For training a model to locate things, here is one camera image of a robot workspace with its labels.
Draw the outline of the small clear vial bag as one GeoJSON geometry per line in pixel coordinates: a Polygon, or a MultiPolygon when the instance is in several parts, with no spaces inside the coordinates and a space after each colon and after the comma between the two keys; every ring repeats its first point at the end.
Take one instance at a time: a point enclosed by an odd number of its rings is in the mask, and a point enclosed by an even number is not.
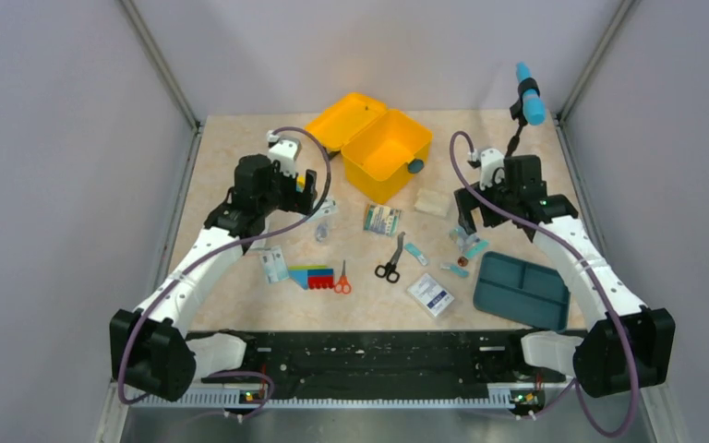
{"type": "Polygon", "coordinates": [[[315,239],[319,243],[324,243],[330,235],[330,227],[326,221],[318,224],[315,230],[315,239]]]}

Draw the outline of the clear bag teal items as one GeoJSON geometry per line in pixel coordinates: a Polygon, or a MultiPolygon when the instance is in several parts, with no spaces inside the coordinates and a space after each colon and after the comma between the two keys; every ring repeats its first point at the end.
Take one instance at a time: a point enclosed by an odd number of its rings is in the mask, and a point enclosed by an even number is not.
{"type": "Polygon", "coordinates": [[[457,245],[462,256],[473,259],[482,253],[489,246],[487,240],[482,239],[476,233],[468,234],[464,228],[457,226],[449,232],[452,242],[457,245]]]}

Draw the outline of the green white bandage packet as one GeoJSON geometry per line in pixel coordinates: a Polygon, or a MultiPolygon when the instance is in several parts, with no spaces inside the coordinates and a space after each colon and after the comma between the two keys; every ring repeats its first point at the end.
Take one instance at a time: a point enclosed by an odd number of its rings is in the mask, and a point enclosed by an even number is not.
{"type": "Polygon", "coordinates": [[[398,232],[403,211],[384,205],[368,204],[364,213],[363,230],[388,237],[398,232]]]}

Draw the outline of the yellow plastic medicine box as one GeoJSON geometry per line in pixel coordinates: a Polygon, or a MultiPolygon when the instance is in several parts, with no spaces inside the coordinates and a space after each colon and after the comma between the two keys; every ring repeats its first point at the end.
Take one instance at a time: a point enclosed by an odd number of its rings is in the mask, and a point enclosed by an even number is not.
{"type": "Polygon", "coordinates": [[[432,132],[400,110],[364,94],[339,99],[305,126],[342,155],[346,180],[384,204],[425,167],[432,132]]]}

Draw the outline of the teal divided tray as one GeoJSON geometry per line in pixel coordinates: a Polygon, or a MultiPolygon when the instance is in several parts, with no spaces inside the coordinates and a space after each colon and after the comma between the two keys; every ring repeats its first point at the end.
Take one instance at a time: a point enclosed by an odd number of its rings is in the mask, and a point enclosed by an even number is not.
{"type": "Polygon", "coordinates": [[[551,268],[486,252],[473,295],[475,309],[536,329],[567,328],[570,291],[551,268]]]}

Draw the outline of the white blue gauze packet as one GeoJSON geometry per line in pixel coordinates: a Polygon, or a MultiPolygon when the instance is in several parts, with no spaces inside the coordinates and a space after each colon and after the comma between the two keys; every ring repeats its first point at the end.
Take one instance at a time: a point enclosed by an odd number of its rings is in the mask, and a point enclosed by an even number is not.
{"type": "Polygon", "coordinates": [[[411,283],[407,292],[433,318],[440,317],[455,301],[455,297],[429,273],[411,283]]]}

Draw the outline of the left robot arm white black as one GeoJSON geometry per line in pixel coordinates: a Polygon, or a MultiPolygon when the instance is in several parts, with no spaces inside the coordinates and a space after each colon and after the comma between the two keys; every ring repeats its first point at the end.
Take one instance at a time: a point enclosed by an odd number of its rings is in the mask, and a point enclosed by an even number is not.
{"type": "Polygon", "coordinates": [[[190,325],[220,278],[254,243],[272,236],[268,217],[296,213],[306,222],[319,210],[330,182],[316,189],[317,174],[303,175],[290,154],[251,154],[234,168],[234,183],[203,222],[195,243],[159,287],[132,310],[118,310],[109,323],[117,395],[129,388],[141,397],[179,400],[191,384],[226,371],[237,381],[258,372],[259,358],[244,340],[215,332],[189,339],[190,325]]]}

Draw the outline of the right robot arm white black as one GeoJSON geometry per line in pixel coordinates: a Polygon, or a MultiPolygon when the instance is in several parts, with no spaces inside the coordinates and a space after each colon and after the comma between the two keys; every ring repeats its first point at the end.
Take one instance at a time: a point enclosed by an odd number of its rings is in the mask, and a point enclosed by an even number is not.
{"type": "Polygon", "coordinates": [[[650,308],[616,275],[570,199],[548,194],[540,159],[484,149],[470,153],[468,162],[480,179],[455,193],[459,224],[475,233],[472,213],[480,210],[486,227],[513,222],[523,230],[575,298],[587,329],[582,338],[551,331],[523,335],[521,345],[504,355],[507,373],[528,380],[544,367],[576,378],[595,398],[665,383],[674,318],[665,308],[650,308]]]}

